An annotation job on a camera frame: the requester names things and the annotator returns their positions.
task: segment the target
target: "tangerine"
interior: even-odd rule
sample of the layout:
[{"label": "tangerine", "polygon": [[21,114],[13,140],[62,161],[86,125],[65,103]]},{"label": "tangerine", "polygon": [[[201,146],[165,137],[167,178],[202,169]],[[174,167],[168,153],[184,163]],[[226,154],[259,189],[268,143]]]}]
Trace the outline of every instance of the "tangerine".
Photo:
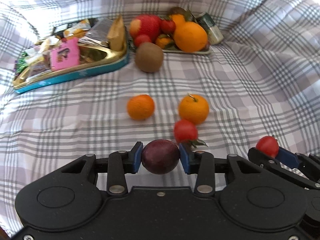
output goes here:
[{"label": "tangerine", "polygon": [[171,39],[168,35],[160,35],[156,39],[156,45],[159,46],[161,49],[165,49],[168,44],[174,44],[173,39]]},{"label": "tangerine", "polygon": [[177,26],[173,34],[173,40],[179,49],[192,53],[203,49],[207,45],[208,35],[199,24],[186,22]]},{"label": "tangerine", "polygon": [[179,104],[179,116],[195,125],[201,124],[209,114],[209,104],[205,98],[200,95],[185,96]]},{"label": "tangerine", "polygon": [[186,23],[186,20],[182,14],[172,14],[169,17],[174,21],[176,24],[176,29],[178,26],[181,26]]},{"label": "tangerine", "polygon": [[139,95],[129,99],[127,112],[134,120],[144,120],[153,115],[155,103],[149,95]]}]

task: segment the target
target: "purple plum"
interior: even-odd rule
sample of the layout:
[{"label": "purple plum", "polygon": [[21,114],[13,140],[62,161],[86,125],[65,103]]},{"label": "purple plum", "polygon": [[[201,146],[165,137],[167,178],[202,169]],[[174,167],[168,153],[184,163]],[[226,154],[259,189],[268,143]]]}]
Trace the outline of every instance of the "purple plum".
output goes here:
[{"label": "purple plum", "polygon": [[142,165],[153,174],[166,174],[178,164],[180,151],[168,140],[154,140],[148,143],[141,154]]}]

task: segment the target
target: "green can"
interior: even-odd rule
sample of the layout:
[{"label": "green can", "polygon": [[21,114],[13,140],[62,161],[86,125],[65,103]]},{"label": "green can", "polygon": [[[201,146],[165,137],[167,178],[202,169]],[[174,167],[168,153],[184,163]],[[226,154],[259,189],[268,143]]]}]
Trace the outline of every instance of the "green can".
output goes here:
[{"label": "green can", "polygon": [[196,18],[196,21],[207,32],[211,45],[218,44],[223,40],[223,35],[210,14],[204,12]]}]

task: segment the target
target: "kiwi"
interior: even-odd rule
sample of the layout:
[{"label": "kiwi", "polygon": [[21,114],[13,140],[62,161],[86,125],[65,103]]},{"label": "kiwi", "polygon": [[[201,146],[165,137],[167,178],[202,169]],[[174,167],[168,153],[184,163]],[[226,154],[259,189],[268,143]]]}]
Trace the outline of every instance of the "kiwi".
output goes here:
[{"label": "kiwi", "polygon": [[144,72],[157,72],[162,66],[163,51],[156,44],[144,42],[138,47],[134,62]]},{"label": "kiwi", "polygon": [[181,8],[181,7],[172,7],[171,9],[168,10],[167,15],[172,15],[172,14],[186,14],[186,10]]}]

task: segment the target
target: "wrapped snack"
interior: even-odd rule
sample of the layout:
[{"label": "wrapped snack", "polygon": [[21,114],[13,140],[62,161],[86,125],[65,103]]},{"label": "wrapped snack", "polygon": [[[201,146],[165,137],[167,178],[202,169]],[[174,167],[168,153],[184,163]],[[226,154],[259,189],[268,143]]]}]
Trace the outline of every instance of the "wrapped snack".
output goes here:
[{"label": "wrapped snack", "polygon": [[42,53],[48,51],[49,49],[53,49],[53,47],[59,42],[59,39],[55,36],[50,36],[46,38],[40,45],[38,53]]},{"label": "wrapped snack", "polygon": [[29,49],[24,50],[21,53],[20,58],[15,62],[15,79],[19,74],[24,71],[30,64],[33,64],[41,57],[42,53],[54,48],[59,39],[51,36],[41,42],[40,45],[31,46]]},{"label": "wrapped snack", "polygon": [[66,29],[63,32],[63,36],[67,39],[71,39],[73,37],[81,38],[83,37],[88,30],[90,30],[90,22],[88,19],[84,19],[77,23],[75,26]]},{"label": "wrapped snack", "polygon": [[108,18],[100,19],[84,37],[79,39],[79,43],[103,46],[108,48],[107,35],[113,21]]},{"label": "wrapped snack", "polygon": [[125,39],[125,32],[121,15],[119,15],[118,18],[113,21],[112,26],[110,27],[110,30],[107,34],[107,39],[110,49],[114,51],[122,50],[123,42]]},{"label": "wrapped snack", "polygon": [[[63,32],[65,30],[75,26],[79,22],[80,22],[80,20],[79,21],[75,21],[75,22],[71,22],[71,23],[62,24],[62,25],[59,25],[57,27],[54,27],[53,30],[52,30],[51,35],[52,36],[58,36],[59,38],[64,38]],[[92,26],[94,26],[94,24],[96,22],[96,19],[95,18],[90,18],[89,22],[90,22],[90,27],[92,27]]]},{"label": "wrapped snack", "polygon": [[79,58],[78,39],[66,40],[57,49],[50,51],[51,69],[56,71],[79,65]]},{"label": "wrapped snack", "polygon": [[31,82],[41,75],[52,72],[49,62],[49,52],[38,54],[37,59],[29,64],[30,72],[26,81]]}]

